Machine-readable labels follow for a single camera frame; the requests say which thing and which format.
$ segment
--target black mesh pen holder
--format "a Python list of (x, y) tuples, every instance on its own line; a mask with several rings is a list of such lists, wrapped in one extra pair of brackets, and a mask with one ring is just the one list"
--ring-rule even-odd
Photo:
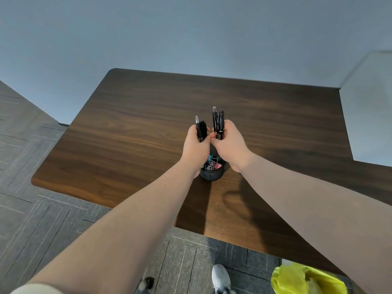
[(228, 163), (226, 163), (226, 161), (224, 161), (221, 157), (219, 157), (218, 151), (212, 144), (210, 144), (210, 155), (219, 158), (219, 164), (221, 164), (222, 166), (215, 170), (205, 170), (202, 168), (200, 170), (200, 176), (205, 180), (212, 182), (221, 178), (225, 173), (225, 171), (228, 169), (227, 166), (229, 165)]

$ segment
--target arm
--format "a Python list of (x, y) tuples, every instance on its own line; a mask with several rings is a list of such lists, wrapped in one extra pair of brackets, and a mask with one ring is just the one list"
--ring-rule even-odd
[(178, 163), (92, 225), (29, 283), (65, 294), (133, 293), (208, 158), (193, 125)]
[(390, 291), (392, 207), (252, 153), (235, 125), (211, 143), (307, 242), (368, 294)]

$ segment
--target walnut wood grain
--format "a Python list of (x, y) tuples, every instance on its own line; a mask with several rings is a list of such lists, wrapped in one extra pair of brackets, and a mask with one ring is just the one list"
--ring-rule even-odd
[[(212, 126), (213, 106), (253, 152), (391, 204), (392, 169), (352, 160), (338, 89), (125, 69), (108, 72), (32, 183), (115, 207), (179, 160), (196, 114)], [(194, 180), (176, 226), (340, 273), (232, 169)]]

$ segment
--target yellow plastic bag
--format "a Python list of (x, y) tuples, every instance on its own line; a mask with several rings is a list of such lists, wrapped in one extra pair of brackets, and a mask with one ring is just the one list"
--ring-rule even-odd
[(276, 267), (271, 277), (276, 294), (347, 294), (347, 287), (333, 274), (292, 262)]

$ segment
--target shoe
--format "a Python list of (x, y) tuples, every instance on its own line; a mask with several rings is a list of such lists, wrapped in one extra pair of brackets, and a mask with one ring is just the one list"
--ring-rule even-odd
[(236, 292), (231, 289), (230, 277), (223, 265), (215, 264), (211, 275), (215, 294), (236, 294)]

